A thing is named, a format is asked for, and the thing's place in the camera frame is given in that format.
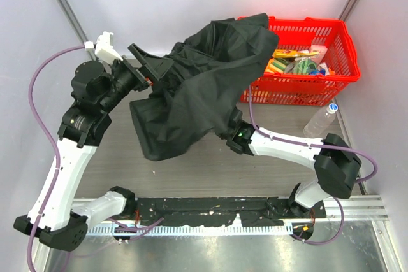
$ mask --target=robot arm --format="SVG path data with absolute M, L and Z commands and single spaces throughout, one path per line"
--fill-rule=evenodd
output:
M 108 114 L 131 90 L 142 91 L 159 81 L 173 64 L 171 59 L 151 56 L 132 44 L 129 50 L 142 65 L 135 68 L 112 48 L 111 39 L 110 34 L 104 33 L 99 37 L 95 51 L 100 59 L 109 63 L 112 72 L 108 73 L 98 61 L 89 61 L 77 67 L 71 82 L 75 102 L 64 114 L 58 131 L 61 172 L 36 231 L 40 242 L 51 248 L 72 251 L 85 238 L 88 228 L 114 215 L 129 217 L 136 208 L 134 193 L 114 187 L 103 197 L 71 209 L 84 170 L 112 122 Z M 308 144 L 323 142 L 346 146 L 340 137 L 329 134 L 325 140 L 297 138 L 261 129 L 270 135 L 267 138 L 244 122 L 241 116 L 242 113 L 235 109 L 229 123 L 230 131 L 220 135 L 227 139 L 227 145 L 234 152 L 278 157 L 316 172 L 315 180 L 298 184 L 292 191 L 288 206 L 294 216 L 304 217 L 311 207 L 329 196 L 349 198 L 361 165 L 354 154 L 301 147 L 272 139 L 275 136 Z M 15 229 L 25 234 L 31 232 L 54 169 L 55 160 L 35 205 L 28 215 L 16 219 Z
M 72 251 L 85 238 L 88 228 L 111 216 L 128 217 L 135 211 L 135 194 L 120 187 L 71 210 L 84 170 L 112 123 L 109 113 L 131 90 L 146 89 L 151 82 L 160 80 L 173 64 L 173 60 L 148 55 L 133 44 L 129 50 L 142 63 L 140 68 L 135 68 L 125 57 L 117 56 L 111 40 L 112 36 L 104 33 L 95 47 L 96 55 L 110 63 L 111 73 L 102 63 L 89 61 L 76 68 L 71 81 L 75 102 L 62 117 L 58 130 L 61 170 L 36 231 L 40 242 L 51 248 Z M 28 215 L 16 218 L 15 229 L 27 235 L 31 232 L 54 171 L 55 160 L 35 205 Z

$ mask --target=black fabric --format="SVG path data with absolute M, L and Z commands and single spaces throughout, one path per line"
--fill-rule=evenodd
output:
M 148 99 L 130 103 L 143 154 L 185 153 L 209 131 L 223 133 L 242 92 L 259 78 L 279 42 L 259 14 L 211 22 L 166 57 L 174 60 Z

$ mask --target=black joint cover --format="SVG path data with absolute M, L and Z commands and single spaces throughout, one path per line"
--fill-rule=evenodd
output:
M 229 146 L 235 153 L 254 155 L 253 152 L 249 149 L 251 137 L 254 132 L 255 129 L 252 124 L 241 121 L 233 137 L 227 140 L 226 145 Z
M 118 217 L 126 218 L 126 217 L 133 216 L 135 214 L 135 210 L 137 206 L 135 193 L 131 192 L 129 189 L 119 187 L 119 186 L 112 187 L 110 191 L 117 192 L 118 194 L 121 194 L 124 198 L 126 198 L 125 208 L 123 209 L 123 212 Z
M 110 90 L 110 77 L 102 63 L 88 61 L 79 65 L 71 81 L 72 96 L 78 101 L 96 104 Z
M 228 130 L 224 133 L 217 134 L 217 136 L 222 140 L 230 140 L 232 137 L 234 137 L 241 123 L 242 111 L 235 107 L 231 113 L 231 116 L 229 117 Z
M 338 135 L 328 134 L 323 141 L 325 145 L 347 147 Z M 321 188 L 333 197 L 349 199 L 361 167 L 361 160 L 352 152 L 322 149 L 314 168 Z
M 160 81 L 174 63 L 172 59 L 148 54 L 135 44 L 127 49 L 142 64 L 139 71 L 153 83 Z
M 79 216 L 71 212 L 68 225 L 56 231 L 50 231 L 49 227 L 37 228 L 35 236 L 40 242 L 50 248 L 71 252 L 74 251 L 84 240 L 88 231 L 86 216 Z M 17 217 L 14 221 L 14 228 L 23 234 L 30 235 L 33 228 L 30 218 L 27 215 Z

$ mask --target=red plastic basket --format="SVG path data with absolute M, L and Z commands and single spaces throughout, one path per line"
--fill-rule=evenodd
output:
M 323 106 L 347 84 L 360 77 L 356 50 L 343 21 L 269 17 L 269 30 L 279 35 L 279 49 L 307 50 L 311 45 L 326 46 L 327 53 L 322 62 L 327 63 L 335 74 L 309 76 L 265 73 L 251 85 L 252 102 Z M 248 90 L 245 90 L 241 102 L 248 100 Z

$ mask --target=colorful item in basket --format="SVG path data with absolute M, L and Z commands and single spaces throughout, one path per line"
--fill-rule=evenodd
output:
M 266 73 L 284 73 L 289 61 L 286 59 L 270 59 L 266 66 Z
M 321 45 L 312 45 L 309 48 L 309 52 L 319 52 L 316 55 L 313 55 L 310 59 L 313 60 L 316 64 L 320 64 L 323 60 L 323 57 L 326 55 L 327 47 Z
M 319 55 L 318 51 L 309 52 L 308 50 L 296 51 L 287 49 L 276 49 L 272 57 L 276 59 L 289 59 L 296 57 L 313 57 L 316 55 Z
M 325 75 L 325 76 L 334 75 L 334 71 L 332 71 L 332 70 L 327 66 L 327 64 L 324 63 L 324 62 L 319 65 L 319 69 L 320 69 L 320 72 L 322 72 L 322 74 Z
M 320 73 L 318 65 L 308 57 L 302 57 L 296 60 L 292 73 L 295 75 L 310 75 L 314 74 L 314 71 Z

